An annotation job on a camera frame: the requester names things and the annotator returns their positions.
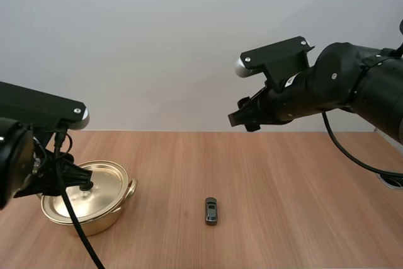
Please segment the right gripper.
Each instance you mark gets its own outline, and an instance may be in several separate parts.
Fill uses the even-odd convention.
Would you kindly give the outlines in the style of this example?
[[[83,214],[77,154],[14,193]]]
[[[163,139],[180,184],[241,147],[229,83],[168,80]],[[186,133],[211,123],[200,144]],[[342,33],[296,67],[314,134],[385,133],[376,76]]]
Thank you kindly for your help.
[[[284,125],[299,117],[299,86],[276,92],[268,80],[252,97],[237,102],[238,110],[229,114],[232,127],[243,125],[247,132],[256,132],[260,125]]]

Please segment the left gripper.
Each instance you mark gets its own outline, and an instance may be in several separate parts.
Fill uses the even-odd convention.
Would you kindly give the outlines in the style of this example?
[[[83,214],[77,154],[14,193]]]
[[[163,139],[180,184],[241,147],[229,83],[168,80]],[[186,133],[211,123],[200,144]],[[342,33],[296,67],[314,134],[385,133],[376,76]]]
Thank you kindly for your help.
[[[36,130],[34,146],[39,149],[42,159],[37,172],[33,173],[29,184],[15,194],[15,198],[30,195],[61,195],[57,181],[57,168],[60,168],[62,181],[66,185],[90,185],[92,171],[74,164],[70,153],[72,137],[67,130]]]

